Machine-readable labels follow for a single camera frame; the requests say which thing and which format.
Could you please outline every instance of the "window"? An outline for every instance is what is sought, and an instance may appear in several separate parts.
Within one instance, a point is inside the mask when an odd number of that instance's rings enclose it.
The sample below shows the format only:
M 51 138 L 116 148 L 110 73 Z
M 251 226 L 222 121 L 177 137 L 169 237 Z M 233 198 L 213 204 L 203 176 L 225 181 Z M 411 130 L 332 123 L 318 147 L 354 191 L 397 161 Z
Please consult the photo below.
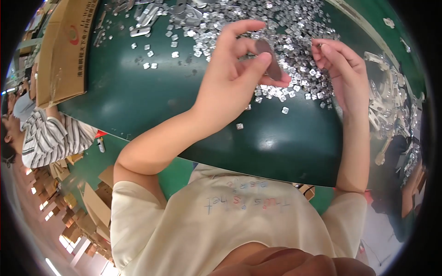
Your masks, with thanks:
M 52 216 L 54 215 L 54 212 L 50 211 L 49 214 L 45 217 L 45 221 L 48 221 Z
M 58 240 L 61 242 L 61 245 L 63 245 L 63 247 L 66 248 L 66 250 L 69 253 L 72 253 L 72 251 L 74 251 L 74 248 L 80 242 L 81 238 L 78 238 L 77 241 L 74 243 L 74 242 L 70 241 L 68 238 L 66 238 L 65 236 L 60 235 L 58 237 Z
M 43 210 L 43 208 L 48 204 L 48 201 L 46 200 L 43 204 L 40 204 L 40 211 Z
M 106 262 L 104 265 L 103 271 L 100 273 L 100 276 L 119 276 L 120 273 L 118 272 L 118 269 L 114 267 L 114 264 L 111 262 Z

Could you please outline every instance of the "pile of metal parts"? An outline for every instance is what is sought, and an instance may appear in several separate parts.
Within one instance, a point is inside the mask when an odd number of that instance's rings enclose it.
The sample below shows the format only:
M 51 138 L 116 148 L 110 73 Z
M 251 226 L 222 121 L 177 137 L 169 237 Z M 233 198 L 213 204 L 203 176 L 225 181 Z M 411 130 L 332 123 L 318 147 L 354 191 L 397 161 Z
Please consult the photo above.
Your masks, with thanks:
M 373 136 L 378 139 L 386 139 L 385 144 L 375 159 L 377 165 L 385 162 L 385 152 L 395 135 L 413 137 L 413 130 L 417 125 L 417 99 L 412 93 L 408 93 L 406 78 L 390 66 L 385 55 L 379 56 L 369 52 L 364 53 L 365 60 L 376 62 L 379 68 L 385 72 L 385 81 L 379 89 L 370 80 L 370 105 L 369 120 L 373 127 Z M 410 144 L 405 152 L 411 151 L 407 164 L 404 166 L 405 179 L 413 171 L 419 155 L 419 145 Z
M 255 90 L 255 102 L 263 98 L 278 98 L 281 102 L 303 93 L 307 100 L 319 100 L 321 108 L 332 109 L 333 88 L 325 70 L 319 69 L 310 53 L 311 38 L 339 39 L 335 30 L 326 27 L 331 23 L 330 16 L 324 14 L 321 0 L 177 0 L 176 5 L 168 6 L 163 0 L 112 0 L 106 4 L 105 12 L 97 26 L 99 33 L 94 46 L 99 46 L 106 39 L 104 17 L 106 12 L 118 15 L 136 6 L 135 27 L 129 28 L 130 36 L 144 35 L 149 37 L 153 25 L 161 15 L 170 14 L 165 35 L 171 38 L 171 47 L 178 46 L 178 35 L 173 30 L 182 29 L 184 37 L 192 37 L 194 56 L 204 56 L 210 62 L 218 35 L 222 28 L 242 19 L 256 19 L 266 22 L 263 30 L 248 32 L 244 37 L 266 40 L 275 52 L 279 66 L 292 77 L 288 88 L 260 85 Z M 172 50 L 173 58 L 179 52 Z M 248 54 L 242 59 L 253 58 Z

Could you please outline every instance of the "person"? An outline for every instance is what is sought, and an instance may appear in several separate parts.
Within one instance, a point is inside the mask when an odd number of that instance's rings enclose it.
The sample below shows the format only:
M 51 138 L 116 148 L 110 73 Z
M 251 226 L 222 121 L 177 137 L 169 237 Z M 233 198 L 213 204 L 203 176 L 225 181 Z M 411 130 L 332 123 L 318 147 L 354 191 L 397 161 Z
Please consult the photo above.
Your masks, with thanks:
M 27 79 L 20 83 L 16 90 L 16 93 L 8 93 L 5 95 L 2 106 L 2 114 L 13 114 L 16 118 L 20 119 L 20 127 L 30 117 L 30 114 L 35 108 L 35 96 L 36 96 L 36 79 L 35 73 L 37 70 L 37 64 L 32 66 L 32 72 L 30 74 L 31 86 Z
M 80 153 L 94 142 L 98 129 L 58 112 L 57 106 L 36 107 L 20 127 L 13 114 L 1 117 L 2 162 L 14 163 L 17 153 L 28 168 L 49 165 Z
M 224 275 L 267 275 L 246 272 L 243 265 L 281 247 L 302 250 L 308 258 L 356 256 L 367 207 L 369 85 L 363 59 L 339 41 L 312 40 L 313 58 L 328 70 L 343 109 L 335 198 L 322 216 L 293 185 L 205 165 L 197 166 L 190 183 L 169 201 L 161 191 L 158 173 L 190 145 L 235 120 L 258 83 L 289 85 L 285 73 L 279 81 L 265 75 L 270 53 L 238 61 L 257 51 L 254 40 L 237 36 L 264 27 L 256 20 L 226 25 L 191 109 L 136 137 L 118 156 L 110 241 L 122 274 L 223 275 L 221 270 L 233 267 Z M 278 271 L 268 275 L 283 274 Z

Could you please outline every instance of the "factory floor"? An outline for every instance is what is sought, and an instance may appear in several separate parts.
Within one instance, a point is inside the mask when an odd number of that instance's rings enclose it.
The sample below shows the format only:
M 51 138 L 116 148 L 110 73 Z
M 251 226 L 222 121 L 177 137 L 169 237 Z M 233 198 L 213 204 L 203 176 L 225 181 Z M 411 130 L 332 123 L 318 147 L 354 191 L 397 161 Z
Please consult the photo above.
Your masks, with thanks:
M 75 165 L 69 164 L 70 175 L 61 183 L 62 193 L 71 192 L 79 206 L 85 209 L 80 191 L 84 191 L 84 183 L 87 182 L 93 189 L 97 189 L 101 180 L 98 175 L 115 163 L 120 151 L 127 142 L 112 135 L 103 136 L 105 152 L 100 152 L 95 143 L 84 151 L 84 157 Z M 192 161 L 175 158 L 172 163 L 161 173 L 159 181 L 164 195 L 169 199 L 174 193 L 187 185 L 195 163 Z M 330 205 L 333 198 L 333 189 L 329 187 L 315 187 L 315 196 L 310 200 L 313 207 L 322 214 Z

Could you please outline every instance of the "woman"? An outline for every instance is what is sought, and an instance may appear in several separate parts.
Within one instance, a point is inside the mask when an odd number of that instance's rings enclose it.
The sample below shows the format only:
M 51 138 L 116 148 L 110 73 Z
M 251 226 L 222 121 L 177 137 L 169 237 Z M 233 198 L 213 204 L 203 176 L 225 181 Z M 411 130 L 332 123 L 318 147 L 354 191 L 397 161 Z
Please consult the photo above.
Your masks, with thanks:
M 369 86 L 364 61 L 341 42 L 312 40 L 313 58 L 329 71 L 344 116 L 336 195 L 322 216 L 292 185 L 209 166 L 197 167 L 193 181 L 168 202 L 158 185 L 157 173 L 179 153 L 244 111 L 258 83 L 289 85 L 285 73 L 280 81 L 264 75 L 269 53 L 238 61 L 257 53 L 253 40 L 236 37 L 263 27 L 255 20 L 225 26 L 193 107 L 121 151 L 114 166 L 110 237 L 124 275 L 215 275 L 272 247 L 355 257 L 366 211 Z

